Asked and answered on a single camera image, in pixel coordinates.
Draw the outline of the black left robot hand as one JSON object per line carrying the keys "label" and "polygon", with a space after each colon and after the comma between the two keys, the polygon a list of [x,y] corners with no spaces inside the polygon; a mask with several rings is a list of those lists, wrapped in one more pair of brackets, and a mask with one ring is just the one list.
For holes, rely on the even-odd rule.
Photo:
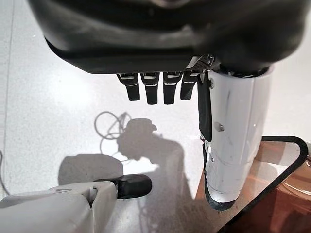
{"label": "black left robot hand", "polygon": [[116,74],[130,101],[198,89],[205,194],[225,211],[258,152],[272,66],[299,47],[308,0],[31,0],[50,49],[92,74]]}

